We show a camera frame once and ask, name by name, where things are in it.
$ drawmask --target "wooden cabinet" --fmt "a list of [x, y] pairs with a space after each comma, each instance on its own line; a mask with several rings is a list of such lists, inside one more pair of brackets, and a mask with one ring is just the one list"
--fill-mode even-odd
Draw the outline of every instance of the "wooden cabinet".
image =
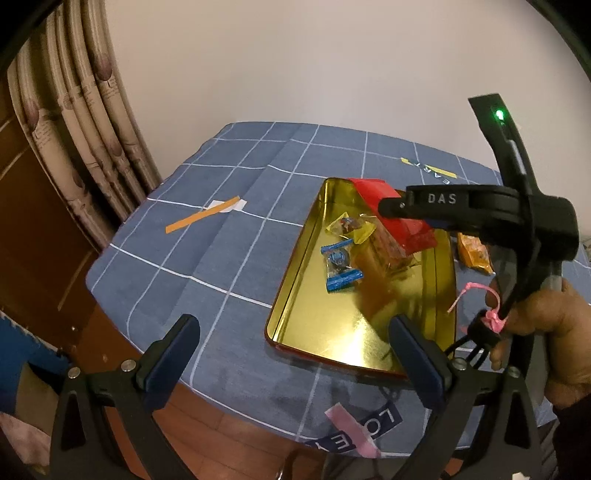
[[85, 276], [98, 253], [56, 192], [0, 79], [0, 309], [69, 350], [96, 302]]

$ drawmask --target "yellow tape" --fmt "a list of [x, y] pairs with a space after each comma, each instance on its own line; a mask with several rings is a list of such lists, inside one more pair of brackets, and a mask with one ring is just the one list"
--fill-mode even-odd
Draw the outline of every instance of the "yellow tape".
[[174, 222], [174, 223], [171, 223], [170, 225], [167, 225], [165, 228], [165, 231], [166, 231], [166, 233], [170, 233], [170, 232], [174, 232], [175, 230], [178, 230], [179, 228], [183, 228], [183, 227], [186, 227], [187, 225], [191, 225], [191, 223], [196, 222], [197, 220], [208, 217], [208, 216], [213, 215], [215, 213], [221, 212], [222, 210], [225, 210], [228, 207], [231, 207], [236, 202], [238, 202], [238, 200], [240, 200], [240, 197], [234, 197], [233, 199], [230, 199], [230, 200], [227, 200], [223, 203], [220, 203], [219, 205], [216, 205], [215, 207], [211, 207], [207, 210], [202, 210], [201, 212], [197, 212], [192, 215], [189, 215], [188, 217], [183, 218], [182, 220], [179, 220], [178, 222]]
[[[412, 163], [407, 158], [401, 157], [400, 160], [402, 161], [402, 163], [406, 163], [406, 165], [412, 165], [413, 167], [416, 167], [417, 166], [416, 163]], [[425, 166], [427, 168], [430, 168], [431, 170], [433, 170], [436, 173], [440, 173], [441, 175], [445, 175], [446, 177], [450, 177], [450, 178], [453, 178], [453, 179], [456, 179], [457, 178], [457, 175], [454, 172], [452, 172], [452, 171], [442, 170], [442, 169], [437, 168], [437, 167], [432, 167], [431, 165], [425, 165]]]
[[447, 171], [447, 170], [442, 170], [440, 168], [437, 167], [432, 167], [431, 165], [425, 165], [426, 167], [429, 167], [431, 170], [436, 171], [437, 173], [440, 173], [441, 175], [445, 175], [447, 177], [451, 177], [453, 179], [457, 178], [457, 175], [454, 172], [451, 171]]

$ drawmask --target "sleeve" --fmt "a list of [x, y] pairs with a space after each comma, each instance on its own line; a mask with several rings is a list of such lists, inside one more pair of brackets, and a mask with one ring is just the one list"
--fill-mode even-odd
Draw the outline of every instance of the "sleeve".
[[559, 478], [591, 479], [591, 395], [554, 413], [559, 422], [554, 434]]

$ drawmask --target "beige curtain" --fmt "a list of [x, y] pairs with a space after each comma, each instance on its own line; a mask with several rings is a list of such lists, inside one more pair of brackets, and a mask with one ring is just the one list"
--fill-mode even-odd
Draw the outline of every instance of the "beige curtain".
[[60, 5], [19, 52], [8, 83], [31, 148], [75, 217], [104, 248], [160, 178], [121, 98], [100, 0]]

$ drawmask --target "table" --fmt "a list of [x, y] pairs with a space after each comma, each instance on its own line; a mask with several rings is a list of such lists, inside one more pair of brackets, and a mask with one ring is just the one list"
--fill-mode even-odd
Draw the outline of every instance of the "table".
[[[355, 454], [324, 412], [341, 403], [366, 424], [385, 457], [408, 456], [428, 411], [402, 380], [350, 371], [277, 352], [263, 336], [290, 252], [326, 177], [411, 184], [495, 183], [478, 163], [425, 145], [324, 125], [243, 122], [205, 142], [119, 228], [86, 283], [115, 326], [140, 351], [162, 338], [182, 313], [202, 338], [182, 375], [197, 395], [260, 426], [332, 452]], [[240, 196], [241, 210], [217, 213], [168, 235], [164, 228], [196, 209]], [[582, 247], [564, 276], [591, 301]], [[490, 277], [456, 262], [457, 287]], [[465, 295], [458, 334], [483, 305]], [[459, 447], [470, 444], [475, 409]], [[546, 401], [537, 411], [553, 418]]]

